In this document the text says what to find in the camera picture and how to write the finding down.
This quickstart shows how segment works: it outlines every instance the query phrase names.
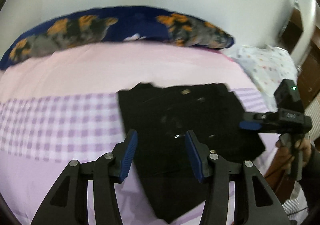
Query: blue rubber pad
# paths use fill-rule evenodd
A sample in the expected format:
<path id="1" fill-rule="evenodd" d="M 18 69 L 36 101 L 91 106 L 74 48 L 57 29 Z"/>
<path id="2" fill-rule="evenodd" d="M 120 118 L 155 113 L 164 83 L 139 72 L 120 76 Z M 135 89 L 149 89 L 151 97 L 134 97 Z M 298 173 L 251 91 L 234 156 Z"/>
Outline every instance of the blue rubber pad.
<path id="1" fill-rule="evenodd" d="M 261 129 L 261 125 L 259 123 L 256 122 L 251 122 L 251 121 L 241 121 L 239 123 L 239 127 L 241 129 L 246 129 L 246 130 L 260 130 Z"/>
<path id="2" fill-rule="evenodd" d="M 189 132 L 186 133 L 185 144 L 186 144 L 188 158 L 193 170 L 193 174 L 198 179 L 198 181 L 202 183 L 204 181 L 204 175 L 202 173 L 202 162 L 200 160 L 196 147 L 193 144 L 193 141 Z"/>
<path id="3" fill-rule="evenodd" d="M 131 135 L 131 139 L 127 147 L 127 150 L 124 153 L 124 157 L 121 160 L 121 170 L 119 175 L 120 182 L 123 182 L 124 179 L 128 177 L 129 170 L 133 161 L 133 157 L 137 149 L 137 145 L 138 145 L 138 133 L 134 131 Z"/>

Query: white cloth with dots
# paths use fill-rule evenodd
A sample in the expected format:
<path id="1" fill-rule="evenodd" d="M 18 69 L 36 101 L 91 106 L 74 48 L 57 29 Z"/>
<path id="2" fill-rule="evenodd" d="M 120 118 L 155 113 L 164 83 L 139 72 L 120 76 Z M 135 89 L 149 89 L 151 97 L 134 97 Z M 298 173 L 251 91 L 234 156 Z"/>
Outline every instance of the white cloth with dots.
<path id="1" fill-rule="evenodd" d="M 274 92 L 281 81 L 292 79 L 297 83 L 297 69 L 289 53 L 281 48 L 258 49 L 242 46 L 231 56 L 261 92 L 270 111 L 277 111 Z"/>

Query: gingham stripe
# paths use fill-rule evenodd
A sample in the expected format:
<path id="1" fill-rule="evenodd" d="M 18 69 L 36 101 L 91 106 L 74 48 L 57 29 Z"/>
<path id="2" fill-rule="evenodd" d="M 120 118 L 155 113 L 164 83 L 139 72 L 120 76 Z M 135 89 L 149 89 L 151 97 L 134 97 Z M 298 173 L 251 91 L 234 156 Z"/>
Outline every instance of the gingham stripe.
<path id="1" fill-rule="evenodd" d="M 234 89 L 247 111 L 267 111 L 254 89 Z M 82 94 L 0 103 L 0 149 L 60 162 L 94 161 L 122 142 L 116 94 Z"/>

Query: human hand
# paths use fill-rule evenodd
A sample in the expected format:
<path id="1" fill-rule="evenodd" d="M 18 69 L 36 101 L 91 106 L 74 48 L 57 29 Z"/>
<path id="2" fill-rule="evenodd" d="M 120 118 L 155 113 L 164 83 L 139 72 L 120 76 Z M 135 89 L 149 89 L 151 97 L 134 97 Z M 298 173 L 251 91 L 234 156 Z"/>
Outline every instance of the human hand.
<path id="1" fill-rule="evenodd" d="M 286 163 L 282 169 L 290 169 L 291 163 L 294 160 L 294 157 L 291 155 L 289 148 L 282 146 L 280 140 L 276 142 L 276 147 L 279 148 L 278 156 L 281 162 Z M 295 148 L 303 152 L 303 167 L 305 167 L 311 157 L 311 143 L 308 139 L 299 140 L 295 143 Z"/>

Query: black cable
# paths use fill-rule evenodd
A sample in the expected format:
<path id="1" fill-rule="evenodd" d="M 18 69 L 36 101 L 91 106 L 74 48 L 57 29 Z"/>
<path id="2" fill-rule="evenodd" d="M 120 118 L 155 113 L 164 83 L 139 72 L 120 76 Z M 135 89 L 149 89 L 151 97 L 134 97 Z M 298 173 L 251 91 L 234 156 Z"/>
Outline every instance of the black cable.
<path id="1" fill-rule="evenodd" d="M 296 211 L 296 212 L 294 212 L 294 213 L 289 213 L 289 214 L 287 214 L 287 216 L 291 216 L 291 215 L 294 215 L 294 214 L 300 213 L 300 212 L 302 212 L 302 211 L 304 211 L 304 210 L 306 210 L 306 209 L 308 209 L 308 207 L 305 207 L 304 209 L 299 210 L 299 211 Z"/>
<path id="2" fill-rule="evenodd" d="M 289 161 L 291 160 L 292 157 L 290 157 L 287 161 L 285 161 L 280 167 L 278 167 L 277 169 L 275 169 L 273 172 L 271 172 L 270 174 L 268 174 L 265 179 L 269 178 L 271 175 L 275 174 L 276 172 L 278 172 L 279 170 L 281 170 L 282 167 L 284 167 L 287 163 L 289 163 Z"/>

